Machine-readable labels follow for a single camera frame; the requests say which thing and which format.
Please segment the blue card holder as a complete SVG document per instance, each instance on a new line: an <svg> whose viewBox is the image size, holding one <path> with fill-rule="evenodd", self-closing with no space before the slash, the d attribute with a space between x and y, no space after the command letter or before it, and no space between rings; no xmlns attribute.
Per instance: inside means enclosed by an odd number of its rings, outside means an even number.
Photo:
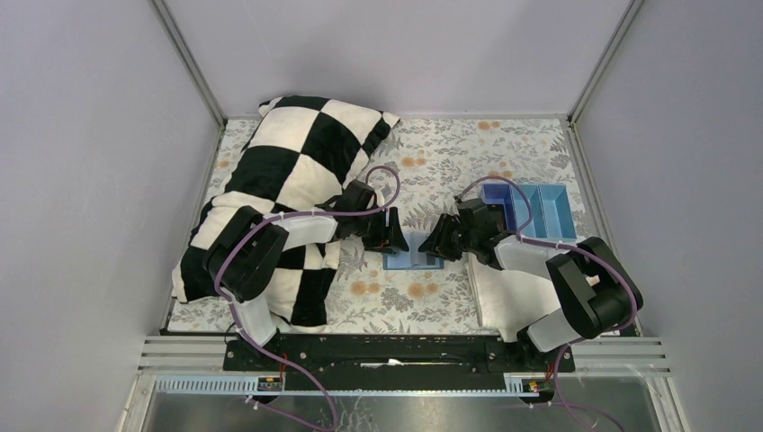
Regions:
<svg viewBox="0 0 763 432"><path fill-rule="evenodd" d="M391 255L383 255L383 269L388 271L403 270L442 270L444 260L419 252L418 248L424 243L428 235L422 231L407 231L403 233L407 241L409 251L397 252Z"/></svg>

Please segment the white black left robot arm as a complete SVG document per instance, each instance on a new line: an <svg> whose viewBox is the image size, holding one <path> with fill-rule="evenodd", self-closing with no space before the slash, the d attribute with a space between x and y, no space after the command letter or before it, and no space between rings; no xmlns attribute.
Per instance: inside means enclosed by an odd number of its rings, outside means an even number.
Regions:
<svg viewBox="0 0 763 432"><path fill-rule="evenodd" d="M310 211L263 214L238 209L202 259L217 294L230 307L242 338L264 347L278 329L265 298L283 252L357 236L372 252L395 254L409 246L392 203L376 203L375 191L358 180Z"/></svg>

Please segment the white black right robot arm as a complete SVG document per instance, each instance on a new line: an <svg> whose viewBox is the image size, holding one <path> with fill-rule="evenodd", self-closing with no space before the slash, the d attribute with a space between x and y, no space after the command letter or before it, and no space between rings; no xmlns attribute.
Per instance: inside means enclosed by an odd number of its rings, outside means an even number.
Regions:
<svg viewBox="0 0 763 432"><path fill-rule="evenodd" d="M549 281L558 308L517 333L531 353L549 353L633 323L642 295L603 239L571 244L500 229L481 199L460 201L457 210L440 216L419 252L447 261L469 253L484 268Z"/></svg>

